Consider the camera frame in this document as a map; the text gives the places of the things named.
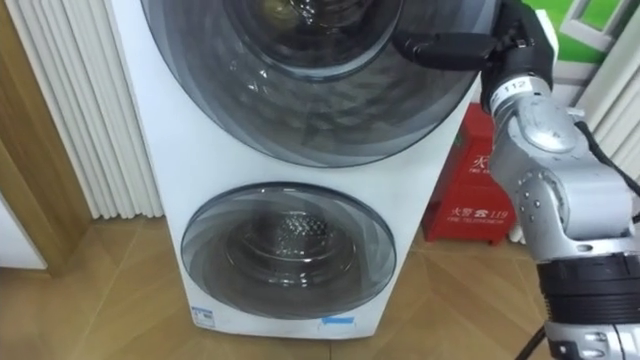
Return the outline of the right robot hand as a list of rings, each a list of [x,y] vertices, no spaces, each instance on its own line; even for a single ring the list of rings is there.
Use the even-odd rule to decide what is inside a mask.
[[[500,1],[488,34],[397,30],[392,44],[404,59],[424,68],[479,72],[486,113],[497,104],[499,86],[514,77],[536,77],[553,87],[555,50],[535,10],[522,1]]]

